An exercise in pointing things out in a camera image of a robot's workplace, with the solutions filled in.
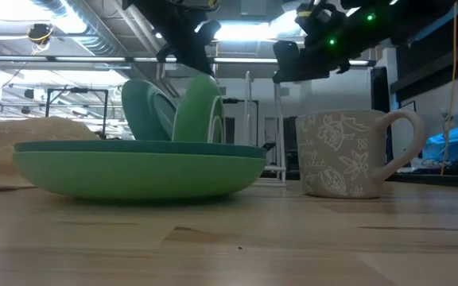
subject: ceiling duct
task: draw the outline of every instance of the ceiling duct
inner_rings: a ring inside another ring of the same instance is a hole
[[[97,37],[77,38],[76,41],[93,55],[130,56],[125,47],[84,0],[31,0],[31,2],[43,10],[51,11],[55,17],[79,17],[87,26],[83,34]],[[119,70],[117,72],[131,79],[142,79],[143,77],[152,79],[141,68],[136,66],[133,66],[130,70]]]

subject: wood grain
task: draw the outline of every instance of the wood grain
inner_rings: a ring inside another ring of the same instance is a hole
[[[458,188],[376,200],[250,188],[200,203],[0,192],[0,285],[455,285]]]

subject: mug handle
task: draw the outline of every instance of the mug handle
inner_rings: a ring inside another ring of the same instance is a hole
[[[395,110],[376,121],[375,128],[386,130],[393,122],[400,118],[406,118],[413,124],[413,140],[409,144],[406,152],[399,158],[393,159],[390,163],[382,168],[374,170],[374,180],[384,181],[389,176],[393,175],[397,170],[415,158],[425,146],[427,142],[427,132],[425,131],[425,123],[418,114],[410,110]]]

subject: ceramic mug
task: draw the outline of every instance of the ceramic mug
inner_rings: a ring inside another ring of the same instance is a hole
[[[386,128],[406,118],[413,141],[386,164]],[[301,183],[307,195],[328,198],[378,198],[382,182],[423,149],[425,124],[413,111],[331,110],[297,118]]]

